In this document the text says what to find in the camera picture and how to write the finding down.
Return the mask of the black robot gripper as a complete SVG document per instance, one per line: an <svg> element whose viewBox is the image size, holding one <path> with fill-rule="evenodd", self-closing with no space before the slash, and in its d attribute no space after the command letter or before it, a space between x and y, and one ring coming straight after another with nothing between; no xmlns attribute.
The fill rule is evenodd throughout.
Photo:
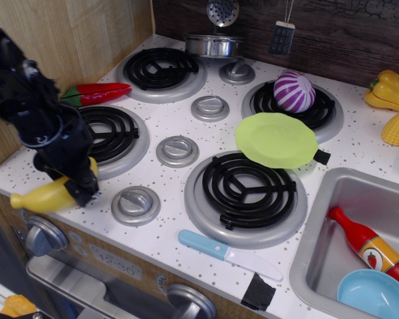
<svg viewBox="0 0 399 319"><path fill-rule="evenodd" d="M78 206L85 207L102 195L88 158L92 137L78 109L64 102L56 108L23 102L19 138L37 151L47 167L69 177L65 189Z"/></svg>

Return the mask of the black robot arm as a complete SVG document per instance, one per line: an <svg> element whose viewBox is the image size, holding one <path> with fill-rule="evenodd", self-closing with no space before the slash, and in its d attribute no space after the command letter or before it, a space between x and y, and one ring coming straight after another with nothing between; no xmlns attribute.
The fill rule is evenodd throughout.
<svg viewBox="0 0 399 319"><path fill-rule="evenodd" d="M80 112L59 100L53 80L0 29L0 118L12 124L22 144L36 151L35 168L84 207L97 195L97 178L88 153L93 139Z"/></svg>

